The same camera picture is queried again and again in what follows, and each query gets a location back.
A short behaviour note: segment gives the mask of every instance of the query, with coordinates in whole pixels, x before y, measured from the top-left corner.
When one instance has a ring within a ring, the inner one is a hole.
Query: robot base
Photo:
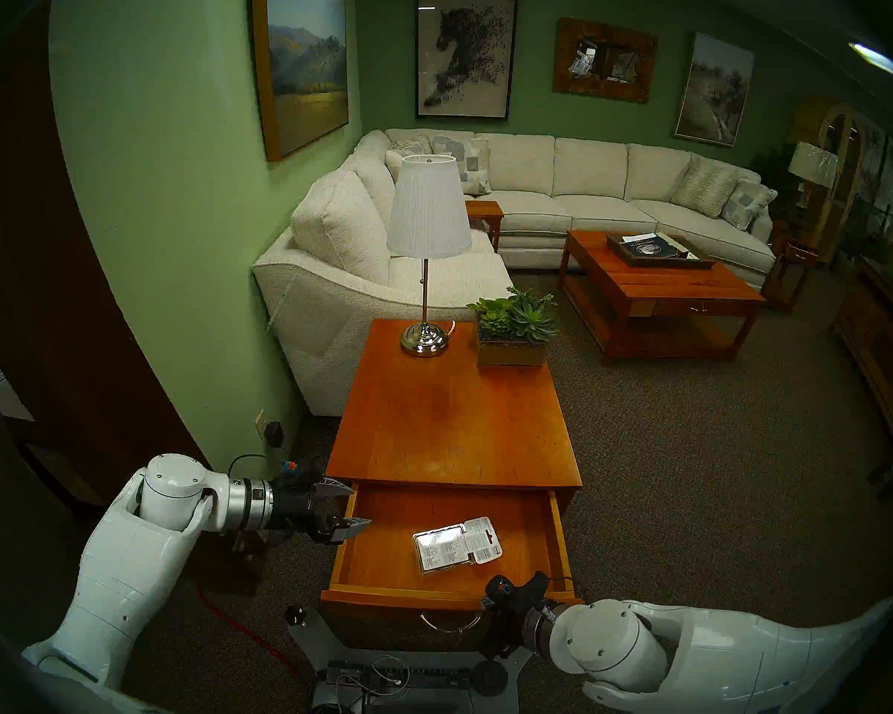
[[[411,682],[403,694],[371,696],[371,711],[384,711],[385,705],[398,712],[423,711],[428,714],[516,714],[519,711],[519,694],[516,687],[520,671],[532,653],[524,647],[513,652],[508,659],[496,659],[488,665],[500,665],[506,671],[506,687],[495,696],[485,696],[474,690],[469,683],[474,668],[486,659],[478,652],[401,652],[390,650],[363,650],[347,647],[330,630],[315,609],[305,607],[295,613],[294,624],[288,631],[314,666],[318,677],[311,695],[311,710],[322,704],[336,707],[338,700],[347,709],[361,701],[361,687],[346,678],[356,677],[358,672],[372,672],[372,665],[384,656],[399,658],[409,665]],[[398,668],[386,659],[378,663],[380,668]],[[495,682],[495,673],[489,678]],[[385,691],[396,691],[389,687]]]

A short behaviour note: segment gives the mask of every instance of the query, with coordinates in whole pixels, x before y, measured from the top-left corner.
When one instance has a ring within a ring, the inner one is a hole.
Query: drawer handle
[[[430,620],[428,620],[426,618],[426,615],[424,614],[424,612],[420,612],[420,618],[424,622],[426,622],[426,624],[428,626],[432,627],[433,629],[437,630],[438,632],[443,632],[448,635],[462,635],[464,632],[468,631],[469,629],[473,629],[474,626],[476,626],[476,624],[483,618],[483,612],[480,612],[479,614],[477,614],[475,617],[473,617],[472,622],[470,622],[466,626],[460,627],[459,629],[441,629],[441,627],[438,627],[438,626],[436,626],[436,624],[433,624],[433,622],[430,622]]]

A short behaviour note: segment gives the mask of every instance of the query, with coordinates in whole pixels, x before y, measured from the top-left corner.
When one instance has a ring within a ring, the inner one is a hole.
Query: white lamp shade
[[[837,173],[837,156],[829,150],[800,141],[787,167],[795,176],[830,189]]]
[[[387,249],[409,258],[449,258],[472,244],[456,159],[406,156],[387,225]]]

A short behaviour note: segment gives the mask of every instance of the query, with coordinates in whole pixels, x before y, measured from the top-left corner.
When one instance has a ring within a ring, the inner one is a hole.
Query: table lamp
[[[794,155],[787,170],[804,181],[832,189],[837,175],[837,156],[829,150],[800,141],[797,148],[794,148]],[[805,194],[801,194],[797,206],[807,207]]]
[[[459,255],[472,244],[456,159],[451,155],[406,156],[387,225],[387,249],[394,255],[424,260],[420,280],[424,318],[408,327],[400,339],[401,347],[411,355],[439,355],[449,344],[449,334],[426,321],[429,259]]]

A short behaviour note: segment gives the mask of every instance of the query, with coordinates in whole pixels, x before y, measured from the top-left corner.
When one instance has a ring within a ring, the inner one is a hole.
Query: red cable
[[[268,644],[266,641],[262,640],[258,635],[256,635],[254,632],[252,632],[246,626],[244,626],[243,624],[240,624],[238,622],[235,622],[235,620],[233,620],[233,619],[231,619],[231,617],[227,616],[227,614],[225,614],[225,612],[223,612],[220,608],[218,608],[218,607],[216,607],[216,605],[212,604],[212,602],[210,602],[207,599],[207,597],[205,597],[205,592],[202,590],[202,585],[200,583],[197,583],[195,585],[195,588],[199,592],[199,598],[202,600],[202,603],[206,607],[208,607],[208,611],[210,611],[212,614],[214,614],[216,617],[218,617],[223,622],[228,622],[233,627],[235,627],[235,629],[237,629],[238,631],[251,637],[251,639],[256,641],[256,643],[258,643],[261,647],[263,647],[265,650],[268,650],[269,653],[271,653],[275,658],[280,660],[284,664],[284,666],[288,670],[291,671],[292,676],[294,676],[296,679],[298,679],[298,681],[300,681],[302,684],[305,683],[305,679],[303,679],[301,677],[301,674],[298,672],[298,669],[294,668],[294,665],[292,665],[287,660],[287,658],[285,658],[284,655],[282,655],[280,652],[278,652],[278,650],[276,650],[273,646]]]

